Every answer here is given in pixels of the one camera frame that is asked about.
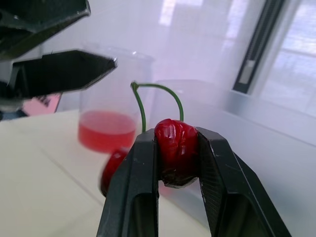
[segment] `pink liquid in cup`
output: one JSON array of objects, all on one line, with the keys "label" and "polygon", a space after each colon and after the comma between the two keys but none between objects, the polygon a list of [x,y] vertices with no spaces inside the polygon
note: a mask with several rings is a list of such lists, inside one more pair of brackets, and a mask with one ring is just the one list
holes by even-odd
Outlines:
[{"label": "pink liquid in cup", "polygon": [[78,137],[86,147],[111,153],[120,147],[130,148],[134,142],[134,120],[116,112],[89,111],[80,116]]}]

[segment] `green stem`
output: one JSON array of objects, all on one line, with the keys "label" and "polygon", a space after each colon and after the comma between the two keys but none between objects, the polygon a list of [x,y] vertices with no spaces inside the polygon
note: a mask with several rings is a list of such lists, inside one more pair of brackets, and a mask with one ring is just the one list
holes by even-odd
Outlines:
[{"label": "green stem", "polygon": [[146,116],[145,116],[145,110],[144,110],[142,100],[140,99],[139,94],[137,92],[138,84],[133,81],[130,84],[130,87],[132,88],[132,90],[134,92],[135,98],[136,98],[138,106],[139,106],[140,115],[142,116],[142,132],[146,132]]},{"label": "green stem", "polygon": [[134,95],[136,97],[139,109],[140,109],[140,113],[141,113],[141,117],[142,117],[142,132],[146,131],[146,116],[145,116],[145,110],[144,110],[144,106],[142,103],[142,100],[139,97],[139,94],[137,92],[137,89],[139,87],[154,87],[154,88],[160,88],[165,90],[166,92],[168,92],[170,95],[172,95],[172,97],[176,100],[177,105],[179,107],[179,112],[180,112],[180,121],[183,121],[184,115],[183,115],[183,107],[181,104],[181,101],[179,99],[179,97],[176,95],[176,93],[174,93],[171,89],[169,89],[168,87],[164,86],[164,85],[160,85],[160,84],[155,84],[155,83],[141,83],[138,84],[137,82],[133,81],[130,84],[131,88],[133,89]]}]

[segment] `plastic beaker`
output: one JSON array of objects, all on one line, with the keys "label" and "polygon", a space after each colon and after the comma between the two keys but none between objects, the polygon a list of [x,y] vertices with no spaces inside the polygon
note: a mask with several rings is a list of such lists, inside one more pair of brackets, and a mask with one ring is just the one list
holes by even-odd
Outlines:
[{"label": "plastic beaker", "polygon": [[88,51],[116,58],[118,67],[80,95],[78,137],[86,147],[110,153],[130,148],[140,121],[140,112],[130,88],[132,81],[151,81],[150,56],[120,48],[90,48]]}]

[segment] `white table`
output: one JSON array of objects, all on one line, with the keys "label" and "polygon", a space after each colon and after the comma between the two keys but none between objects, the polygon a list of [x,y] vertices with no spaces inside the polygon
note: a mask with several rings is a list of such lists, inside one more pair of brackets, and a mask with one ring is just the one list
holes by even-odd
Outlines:
[{"label": "white table", "polygon": [[[96,236],[108,156],[81,146],[77,125],[77,111],[0,123],[0,236]],[[160,197],[159,236],[210,232]]]}]

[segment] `red cherry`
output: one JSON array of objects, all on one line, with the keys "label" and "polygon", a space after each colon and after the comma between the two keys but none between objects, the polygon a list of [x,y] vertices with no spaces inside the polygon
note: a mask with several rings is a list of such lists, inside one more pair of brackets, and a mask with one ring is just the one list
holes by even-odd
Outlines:
[{"label": "red cherry", "polygon": [[185,187],[197,179],[198,131],[184,122],[165,119],[155,127],[165,186]]},{"label": "red cherry", "polygon": [[105,165],[100,180],[100,191],[105,197],[107,195],[112,176],[118,169],[119,165],[123,162],[128,152],[129,150],[125,148],[120,148],[119,150],[114,151],[111,154],[108,163]]}]

